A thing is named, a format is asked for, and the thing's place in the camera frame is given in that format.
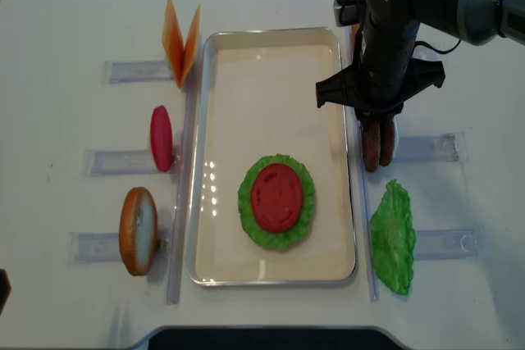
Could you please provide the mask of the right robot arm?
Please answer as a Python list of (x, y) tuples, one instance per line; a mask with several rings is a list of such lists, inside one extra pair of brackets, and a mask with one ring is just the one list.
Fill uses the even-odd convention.
[(318, 82), (318, 106), (352, 107), (364, 122), (396, 115), (430, 86), (440, 87), (439, 61), (413, 56), (420, 25), (481, 46), (496, 36), (524, 40), (524, 0), (335, 0), (339, 26), (358, 27), (350, 66)]

